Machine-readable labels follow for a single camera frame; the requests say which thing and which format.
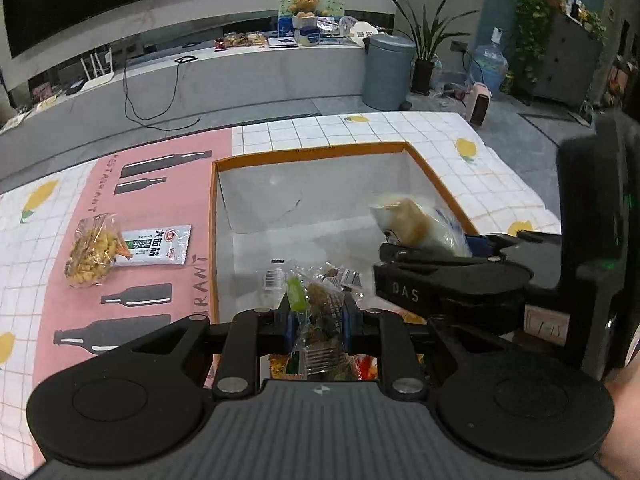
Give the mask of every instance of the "stuffed animal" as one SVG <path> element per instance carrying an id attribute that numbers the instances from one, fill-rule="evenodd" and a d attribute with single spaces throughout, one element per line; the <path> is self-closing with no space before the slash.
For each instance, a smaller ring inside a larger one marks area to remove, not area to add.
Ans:
<path id="1" fill-rule="evenodd" d="M 297 18 L 309 18 L 315 16 L 318 11 L 318 5 L 320 0 L 296 0 L 296 2 L 289 6 L 289 12 L 294 14 Z M 327 15 L 327 11 L 320 12 L 322 16 Z"/>

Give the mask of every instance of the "power outlet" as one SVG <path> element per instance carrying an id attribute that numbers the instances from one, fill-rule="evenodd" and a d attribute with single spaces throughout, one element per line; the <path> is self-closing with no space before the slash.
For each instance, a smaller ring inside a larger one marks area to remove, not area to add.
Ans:
<path id="1" fill-rule="evenodd" d="M 467 49 L 468 46 L 469 46 L 469 44 L 465 43 L 464 41 L 451 40 L 451 51 L 452 52 L 466 52 L 466 49 Z"/>

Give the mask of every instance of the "person's skin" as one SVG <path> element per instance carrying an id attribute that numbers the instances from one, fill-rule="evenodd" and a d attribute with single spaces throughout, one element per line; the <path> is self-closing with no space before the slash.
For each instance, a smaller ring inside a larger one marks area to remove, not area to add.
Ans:
<path id="1" fill-rule="evenodd" d="M 616 405 L 600 463 L 620 480 L 640 479 L 640 354 L 606 383 Z"/>

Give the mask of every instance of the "trash can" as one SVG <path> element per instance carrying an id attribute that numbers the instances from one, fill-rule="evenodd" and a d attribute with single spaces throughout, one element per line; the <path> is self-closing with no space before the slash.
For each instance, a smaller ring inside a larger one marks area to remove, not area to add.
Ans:
<path id="1" fill-rule="evenodd" d="M 385 112 L 398 110 L 409 91 L 414 55 L 414 42 L 407 38 L 371 36 L 362 89 L 364 104 Z"/>

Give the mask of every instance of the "gray cabinet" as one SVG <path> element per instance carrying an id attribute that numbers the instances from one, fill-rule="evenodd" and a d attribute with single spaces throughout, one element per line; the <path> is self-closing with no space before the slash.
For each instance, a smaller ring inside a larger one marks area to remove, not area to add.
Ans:
<path id="1" fill-rule="evenodd" d="M 592 39 L 579 23 L 557 12 L 532 95 L 579 108 L 601 51 L 602 44 Z"/>

